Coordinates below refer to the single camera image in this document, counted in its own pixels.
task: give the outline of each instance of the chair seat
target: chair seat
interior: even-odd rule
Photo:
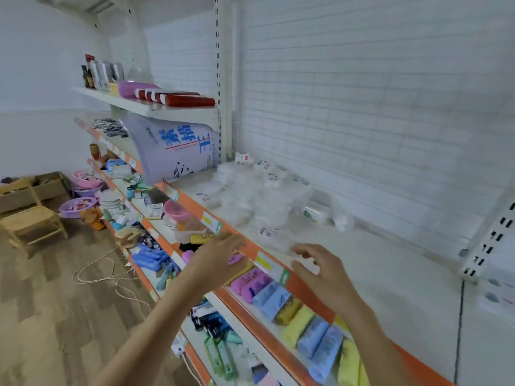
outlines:
[[[0,219],[0,226],[17,232],[58,217],[58,214],[44,206],[36,206]]]

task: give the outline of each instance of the forearm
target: forearm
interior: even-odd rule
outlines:
[[[374,312],[361,298],[352,312],[339,312],[345,319],[365,365],[371,386],[414,386],[399,352],[383,332]]]
[[[100,373],[95,386],[151,385],[188,310],[195,305],[195,292],[179,275],[135,334]]]

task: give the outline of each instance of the hand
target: hand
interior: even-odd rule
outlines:
[[[356,310],[362,300],[338,257],[318,244],[296,244],[292,251],[305,259],[315,259],[320,268],[318,275],[297,260],[292,262],[292,268],[326,306],[343,318]]]
[[[217,289],[242,271],[248,258],[228,265],[232,252],[245,244],[242,236],[224,232],[197,249],[179,277],[187,281],[198,296]]]

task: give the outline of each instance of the white cord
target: white cord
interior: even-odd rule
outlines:
[[[197,383],[200,385],[200,386],[204,386],[204,384],[197,378],[197,376],[193,373],[193,371],[191,370],[190,368],[190,365],[188,364],[188,360],[186,358],[186,354],[182,354],[181,355],[182,359],[184,360],[184,364],[186,364],[186,368],[188,369],[188,371],[190,372],[190,374],[192,375],[192,377],[195,378],[195,380],[197,381]]]
[[[113,251],[115,251],[118,247],[114,247],[113,249],[111,249],[108,253],[106,253],[105,255],[99,257],[98,259],[86,264],[85,266],[82,266],[81,268],[79,268],[77,271],[75,271],[72,275],[72,280],[74,281],[74,283],[78,284],[78,285],[88,285],[88,284],[91,284],[91,283],[97,283],[99,281],[105,281],[105,280],[116,280],[116,285],[114,286],[114,291],[119,295],[121,296],[122,298],[126,298],[126,299],[129,299],[129,300],[134,300],[138,303],[138,307],[139,307],[139,312],[141,314],[141,317],[143,319],[146,319],[145,317],[145,314],[143,313],[143,309],[141,308],[141,304],[144,304],[148,307],[148,312],[150,313],[150,311],[152,310],[152,308],[150,307],[150,305],[148,303],[146,303],[145,301],[141,300],[141,299],[138,299],[138,297],[136,296],[136,294],[134,293],[134,291],[128,289],[127,287],[124,287],[123,285],[120,285],[120,280],[137,280],[139,279],[138,277],[130,277],[130,278],[127,278],[125,277],[125,275],[127,275],[128,273],[130,272],[135,272],[134,271],[134,268],[131,268],[130,270],[128,271],[125,271],[125,272],[122,272],[122,273],[119,273],[119,274],[116,274],[116,275],[113,275],[114,274],[114,267],[115,267],[115,263],[112,259],[108,258],[107,255]],[[113,265],[113,268],[111,269],[111,276],[108,276],[108,277],[104,277],[102,279],[95,279],[95,280],[82,280],[80,278],[80,275],[81,273],[84,272],[84,270],[86,268],[88,268],[89,266],[92,266],[94,263],[96,262],[99,262],[100,260],[109,260],[111,261],[112,265]],[[128,297],[128,296],[125,296],[123,294],[121,294],[119,291],[118,291],[118,287],[120,288],[123,288],[125,290],[127,290],[128,292],[130,292],[132,295],[133,295],[133,298],[131,297]]]

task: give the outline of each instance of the yellow package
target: yellow package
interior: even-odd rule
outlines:
[[[243,269],[242,272],[238,272],[235,276],[233,276],[232,278],[230,278],[227,282],[224,283],[224,285],[229,285],[233,282],[233,280],[239,278],[240,276],[242,276],[245,272],[249,272],[252,268],[255,267],[255,264],[249,260],[248,263],[247,263],[247,266],[245,266],[245,268]]]
[[[359,368],[359,352],[357,351],[356,344],[349,339],[344,339],[338,367],[338,383],[341,386],[360,385]]]
[[[206,242],[208,242],[209,240],[211,240],[214,236],[215,236],[215,234],[203,234],[203,233],[192,234],[190,243],[192,243],[194,245],[203,245]]]
[[[363,362],[359,365],[359,386],[370,386]]]
[[[275,316],[275,320],[280,325],[288,325],[290,321],[293,319],[295,314],[302,307],[303,303],[299,298],[290,297],[288,302],[283,306],[283,308],[277,313]]]
[[[295,314],[293,320],[283,331],[284,341],[291,348],[295,348],[297,341],[310,324],[311,320],[315,316],[315,312],[312,311],[308,306],[303,305],[300,310]]]

